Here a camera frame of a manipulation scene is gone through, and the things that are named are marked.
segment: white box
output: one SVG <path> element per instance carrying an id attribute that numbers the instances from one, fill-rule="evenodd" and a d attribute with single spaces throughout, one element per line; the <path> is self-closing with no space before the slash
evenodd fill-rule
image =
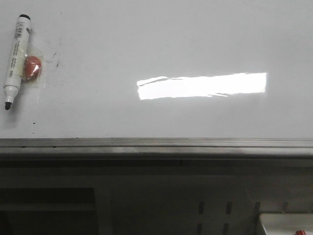
<path id="1" fill-rule="evenodd" d="M 313 235 L 313 214 L 261 214 L 257 234 L 295 235 L 299 230 Z"/>

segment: marker tip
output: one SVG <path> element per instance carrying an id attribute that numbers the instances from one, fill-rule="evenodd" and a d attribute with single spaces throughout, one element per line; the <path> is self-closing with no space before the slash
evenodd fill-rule
<path id="1" fill-rule="evenodd" d="M 5 110 L 9 110 L 11 108 L 11 102 L 6 102 L 5 103 Z"/>

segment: dry erase marker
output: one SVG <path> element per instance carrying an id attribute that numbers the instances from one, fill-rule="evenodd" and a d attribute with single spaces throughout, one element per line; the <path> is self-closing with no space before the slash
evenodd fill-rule
<path id="1" fill-rule="evenodd" d="M 14 98 L 21 87 L 24 63 L 27 52 L 28 39 L 31 29 L 30 17 L 20 15 L 16 22 L 16 30 L 13 39 L 9 68 L 4 84 L 5 109 L 9 110 Z"/>

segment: red object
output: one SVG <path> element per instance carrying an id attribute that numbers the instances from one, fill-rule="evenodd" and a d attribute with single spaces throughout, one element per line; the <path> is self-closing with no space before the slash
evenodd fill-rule
<path id="1" fill-rule="evenodd" d="M 26 80 L 30 80 L 38 77 L 41 71 L 41 61 L 39 58 L 33 55 L 26 57 L 24 65 L 24 77 Z"/>
<path id="2" fill-rule="evenodd" d="M 301 230 L 301 231 L 297 231 L 295 235 L 306 235 L 306 234 L 305 234 L 305 231 Z"/>

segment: whiteboard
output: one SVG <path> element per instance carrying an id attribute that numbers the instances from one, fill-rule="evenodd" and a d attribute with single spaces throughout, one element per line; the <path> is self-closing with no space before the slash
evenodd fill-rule
<path id="1" fill-rule="evenodd" d="M 45 56 L 10 111 L 0 92 L 0 138 L 313 137 L 311 0 L 1 0 L 0 9 L 2 83 L 19 14 Z M 266 84 L 243 92 L 234 74 Z"/>

